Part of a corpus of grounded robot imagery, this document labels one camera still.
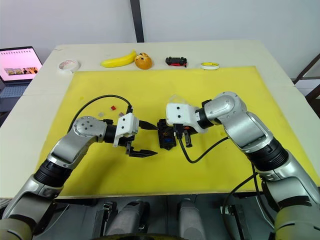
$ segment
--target robotic arm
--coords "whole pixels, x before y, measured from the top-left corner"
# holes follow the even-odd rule
[[[120,117],[118,125],[113,125],[112,120],[98,120],[92,116],[78,118],[6,207],[0,221],[1,239],[30,240],[46,228],[56,207],[53,200],[91,144],[106,142],[114,147],[124,146],[126,154],[132,157],[157,154],[151,150],[134,151],[131,143],[139,127],[157,129],[146,121],[139,121],[131,112]]]
[[[179,139],[193,132],[205,133],[213,125],[223,125],[233,143],[254,164],[262,179],[262,189],[269,205],[278,212],[276,239],[320,239],[320,194],[316,184],[295,157],[277,141],[261,120],[247,111],[233,92],[223,92],[202,108],[169,103],[166,121],[174,126]]]

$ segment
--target white wall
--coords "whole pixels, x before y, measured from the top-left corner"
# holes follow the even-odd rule
[[[320,0],[140,0],[140,6],[146,42],[260,40],[292,78],[320,53]]]
[[[33,46],[42,62],[59,44],[132,42],[129,0],[0,0],[0,48]]]
[[[320,53],[320,0],[140,0],[140,6],[146,42],[260,40],[291,78]],[[136,42],[129,0],[0,0],[0,48],[31,45],[43,61],[59,44],[127,42]]]

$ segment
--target laptop keyboard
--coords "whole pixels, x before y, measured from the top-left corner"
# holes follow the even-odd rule
[[[0,93],[0,98],[21,97],[28,86],[6,86]]]

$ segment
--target laptop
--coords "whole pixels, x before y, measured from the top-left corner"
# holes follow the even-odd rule
[[[14,107],[41,67],[32,46],[0,49],[0,112]]]

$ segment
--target laptop screen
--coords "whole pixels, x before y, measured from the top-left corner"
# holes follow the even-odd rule
[[[5,83],[31,81],[41,66],[32,46],[0,49],[0,77]]]

